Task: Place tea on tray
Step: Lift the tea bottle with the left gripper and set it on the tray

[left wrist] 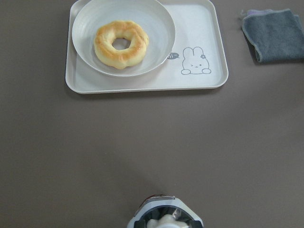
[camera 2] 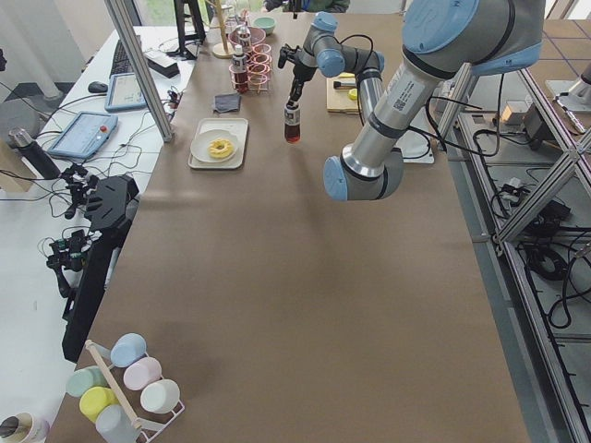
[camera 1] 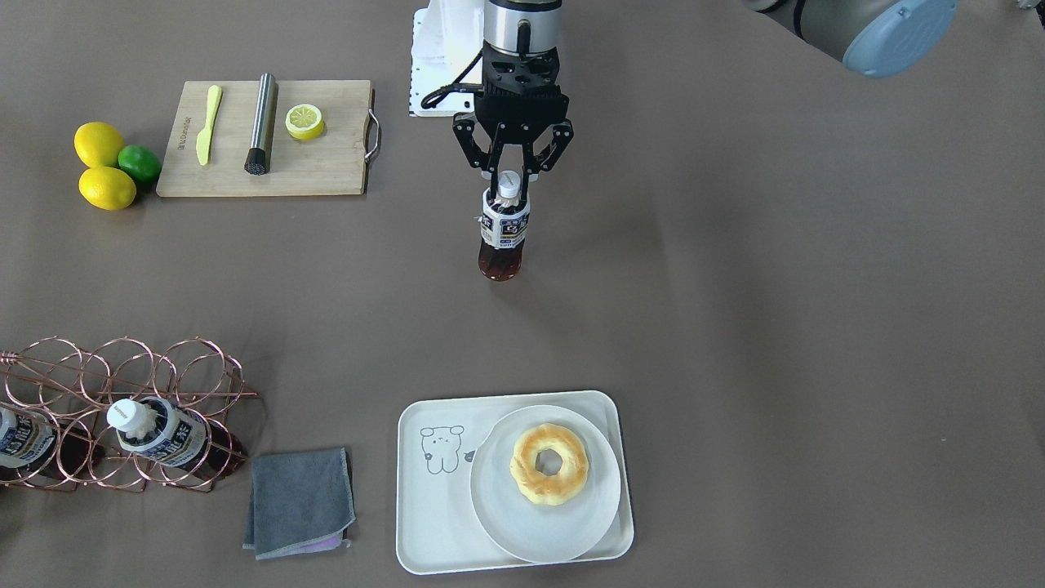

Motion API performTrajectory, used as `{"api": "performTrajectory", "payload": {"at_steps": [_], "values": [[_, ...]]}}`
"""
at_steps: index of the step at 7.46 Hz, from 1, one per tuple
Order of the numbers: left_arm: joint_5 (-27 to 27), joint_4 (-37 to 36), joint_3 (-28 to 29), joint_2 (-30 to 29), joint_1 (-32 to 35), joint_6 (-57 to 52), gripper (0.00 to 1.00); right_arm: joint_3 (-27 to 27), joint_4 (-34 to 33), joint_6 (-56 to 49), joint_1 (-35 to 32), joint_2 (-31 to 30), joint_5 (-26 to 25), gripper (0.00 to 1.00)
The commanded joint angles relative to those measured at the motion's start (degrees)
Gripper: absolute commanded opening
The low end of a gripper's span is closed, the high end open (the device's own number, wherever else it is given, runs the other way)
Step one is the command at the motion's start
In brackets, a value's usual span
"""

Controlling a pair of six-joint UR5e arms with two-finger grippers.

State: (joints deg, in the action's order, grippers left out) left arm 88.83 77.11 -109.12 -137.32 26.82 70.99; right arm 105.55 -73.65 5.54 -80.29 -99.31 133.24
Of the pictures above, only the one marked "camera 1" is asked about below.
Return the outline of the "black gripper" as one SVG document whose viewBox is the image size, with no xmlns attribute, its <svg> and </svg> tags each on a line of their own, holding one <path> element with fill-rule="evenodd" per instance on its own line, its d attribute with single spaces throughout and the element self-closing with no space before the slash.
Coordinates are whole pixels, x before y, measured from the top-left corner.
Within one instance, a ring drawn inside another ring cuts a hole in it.
<svg viewBox="0 0 1045 588">
<path fill-rule="evenodd" d="M 558 50 L 505 55 L 485 43 L 474 62 L 482 64 L 481 83 L 452 83 L 455 92 L 474 96 L 474 114 L 454 118 L 455 137 L 467 163 L 495 184 L 504 146 L 518 145 L 522 181 L 536 181 L 539 172 L 552 170 L 574 137 L 570 100 L 556 83 Z"/>
</svg>

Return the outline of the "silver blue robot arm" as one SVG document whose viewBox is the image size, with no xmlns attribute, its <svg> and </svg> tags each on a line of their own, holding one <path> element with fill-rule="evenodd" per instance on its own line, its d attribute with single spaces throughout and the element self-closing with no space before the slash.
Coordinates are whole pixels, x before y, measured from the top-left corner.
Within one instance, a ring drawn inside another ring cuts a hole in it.
<svg viewBox="0 0 1045 588">
<path fill-rule="evenodd" d="M 746 1 L 796 38 L 867 78 L 888 78 L 924 57 L 951 26 L 955 1 Z M 509 145 L 522 150 L 522 175 L 555 167 L 574 136 L 568 97 L 557 83 L 560 1 L 486 1 L 480 83 L 457 78 L 447 93 L 469 93 L 474 111 L 452 130 L 467 163 L 500 174 Z"/>
</svg>

